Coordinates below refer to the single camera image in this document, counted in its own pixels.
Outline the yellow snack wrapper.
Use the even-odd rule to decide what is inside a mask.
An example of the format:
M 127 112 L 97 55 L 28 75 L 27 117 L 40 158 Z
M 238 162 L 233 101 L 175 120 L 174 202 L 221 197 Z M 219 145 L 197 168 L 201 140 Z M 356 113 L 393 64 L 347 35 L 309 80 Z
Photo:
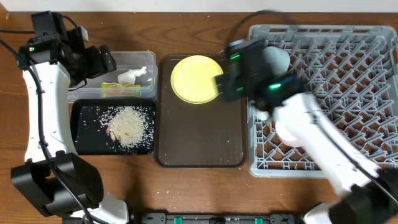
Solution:
M 102 83 L 100 97 L 138 97 L 141 95 L 141 86 L 125 83 Z

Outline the white napkin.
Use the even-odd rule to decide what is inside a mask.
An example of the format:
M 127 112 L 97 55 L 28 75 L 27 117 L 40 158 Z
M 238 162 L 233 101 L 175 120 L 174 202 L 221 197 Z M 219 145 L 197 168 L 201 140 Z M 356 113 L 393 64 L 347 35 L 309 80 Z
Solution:
M 136 78 L 147 73 L 147 67 L 142 67 L 140 69 L 132 69 L 118 75 L 118 82 L 122 84 L 134 85 Z

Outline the white paper cup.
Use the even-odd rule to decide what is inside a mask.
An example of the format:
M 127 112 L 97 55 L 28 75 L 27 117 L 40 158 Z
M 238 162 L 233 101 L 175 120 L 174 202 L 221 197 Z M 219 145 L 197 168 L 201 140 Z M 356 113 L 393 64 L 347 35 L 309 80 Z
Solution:
M 260 119 L 262 121 L 267 121 L 270 117 L 269 113 L 267 111 L 261 111 L 257 108 L 254 108 L 255 114 L 256 114 L 256 118 Z

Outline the light blue bowl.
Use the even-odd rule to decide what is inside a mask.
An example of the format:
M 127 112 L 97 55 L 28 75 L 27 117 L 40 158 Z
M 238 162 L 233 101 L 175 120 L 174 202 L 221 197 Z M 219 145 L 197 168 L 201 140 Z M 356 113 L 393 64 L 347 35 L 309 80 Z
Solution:
M 269 46 L 262 50 L 266 64 L 270 66 L 274 75 L 281 76 L 289 69 L 290 55 L 288 51 Z

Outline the yellow plate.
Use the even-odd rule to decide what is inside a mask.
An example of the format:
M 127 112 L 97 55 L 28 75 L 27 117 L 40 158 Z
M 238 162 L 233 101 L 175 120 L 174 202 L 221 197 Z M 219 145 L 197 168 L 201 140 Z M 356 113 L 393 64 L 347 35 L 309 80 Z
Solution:
M 215 77 L 222 74 L 223 69 L 212 58 L 192 55 L 176 64 L 170 83 L 181 100 L 191 104 L 204 104 L 218 96 Z

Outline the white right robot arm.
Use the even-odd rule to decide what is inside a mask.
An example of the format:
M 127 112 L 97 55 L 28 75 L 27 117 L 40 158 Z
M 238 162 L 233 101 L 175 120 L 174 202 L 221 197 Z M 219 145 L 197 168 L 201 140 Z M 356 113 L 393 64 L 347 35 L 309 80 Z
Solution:
M 302 147 L 340 196 L 312 208 L 303 223 L 385 223 L 397 215 L 397 170 L 383 170 L 362 155 L 294 74 L 229 72 L 216 76 L 215 83 L 225 101 L 248 97 L 268 112 L 285 131 L 280 140 Z

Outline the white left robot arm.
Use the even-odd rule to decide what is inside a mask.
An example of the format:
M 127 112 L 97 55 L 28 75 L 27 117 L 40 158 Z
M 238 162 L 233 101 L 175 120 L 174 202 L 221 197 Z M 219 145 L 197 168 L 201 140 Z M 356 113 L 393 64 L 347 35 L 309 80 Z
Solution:
M 29 140 L 24 164 L 11 170 L 14 187 L 45 217 L 127 223 L 126 202 L 106 193 L 97 168 L 78 155 L 69 122 L 70 87 L 116 68 L 108 47 L 33 40 L 17 61 L 29 97 Z

